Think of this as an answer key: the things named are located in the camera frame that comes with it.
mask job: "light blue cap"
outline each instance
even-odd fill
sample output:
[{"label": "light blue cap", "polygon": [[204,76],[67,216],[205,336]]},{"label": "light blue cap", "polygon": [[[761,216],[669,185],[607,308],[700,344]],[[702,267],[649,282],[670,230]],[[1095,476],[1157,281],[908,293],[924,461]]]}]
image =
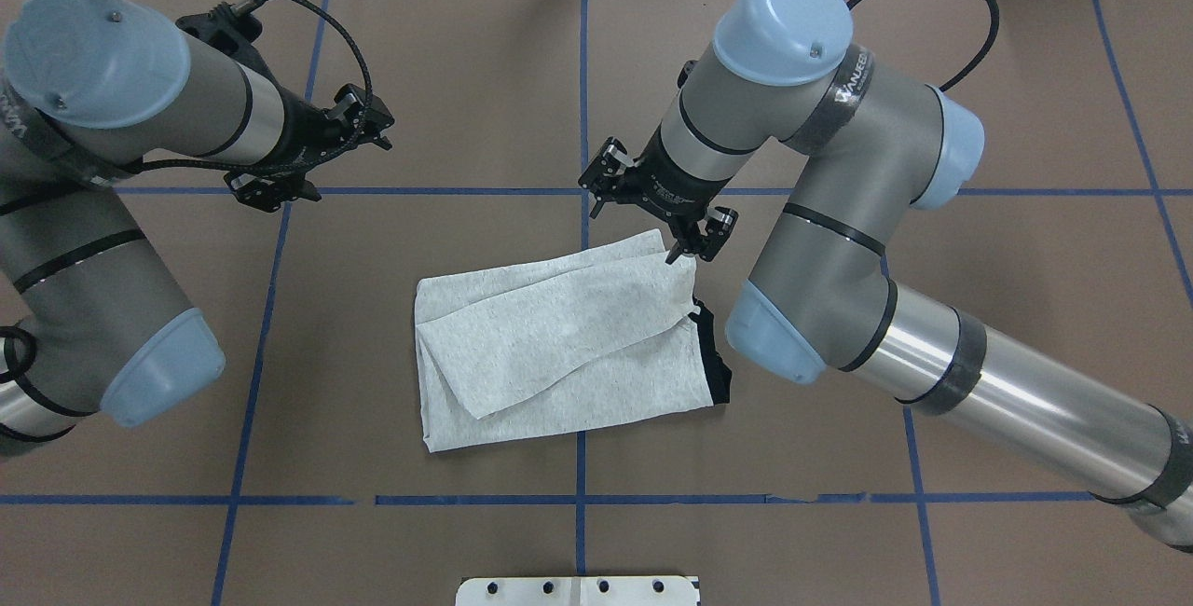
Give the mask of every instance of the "light blue cap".
[{"label": "light blue cap", "polygon": [[806,385],[824,372],[824,360],[808,339],[749,279],[742,284],[725,322],[725,339],[734,350],[781,378]]},{"label": "light blue cap", "polygon": [[741,79],[793,87],[835,70],[849,41],[845,0],[737,0],[721,17],[712,50]]},{"label": "light blue cap", "polygon": [[976,113],[950,100],[938,87],[931,87],[940,99],[944,115],[944,135],[940,159],[928,188],[911,203],[916,210],[935,210],[956,197],[962,185],[973,175],[985,147],[985,130]]},{"label": "light blue cap", "polygon": [[224,355],[198,308],[171,320],[132,355],[104,392],[99,409],[136,427],[169,410],[223,372]]},{"label": "light blue cap", "polygon": [[128,0],[25,0],[5,75],[30,105],[84,129],[123,129],[172,104],[191,51],[171,19]]}]

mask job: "robotic arm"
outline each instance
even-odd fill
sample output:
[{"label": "robotic arm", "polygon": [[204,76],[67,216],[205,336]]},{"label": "robotic arm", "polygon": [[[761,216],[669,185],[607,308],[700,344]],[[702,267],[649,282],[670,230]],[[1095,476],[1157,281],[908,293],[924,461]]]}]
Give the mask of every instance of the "robotic arm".
[{"label": "robotic arm", "polygon": [[886,279],[908,208],[972,175],[981,122],[939,88],[851,44],[842,0],[737,0],[636,160],[610,138],[580,178],[596,198],[668,222],[673,258],[711,261],[736,214],[712,197],[767,138],[806,168],[725,326],[772,373],[854,371],[900,403],[1052,468],[1160,542],[1193,552],[1189,427]]},{"label": "robotic arm", "polygon": [[[32,316],[0,329],[0,459],[104,410],[136,426],[214,382],[223,353],[111,191],[146,169],[225,169],[240,203],[320,199],[308,169],[392,125],[365,87],[315,109],[251,42],[268,0],[179,19],[128,0],[27,0],[0,70],[0,270]],[[167,148],[194,160],[142,159]]]}]

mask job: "folded cloth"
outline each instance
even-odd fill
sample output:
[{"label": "folded cloth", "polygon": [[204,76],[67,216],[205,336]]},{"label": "folded cloth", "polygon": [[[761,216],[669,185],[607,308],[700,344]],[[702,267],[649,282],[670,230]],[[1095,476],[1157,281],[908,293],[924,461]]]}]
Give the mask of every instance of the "folded cloth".
[{"label": "folded cloth", "polygon": [[728,401],[711,314],[692,299],[694,259],[665,258],[662,236],[648,231],[550,261],[422,279],[414,332],[427,449]]}]

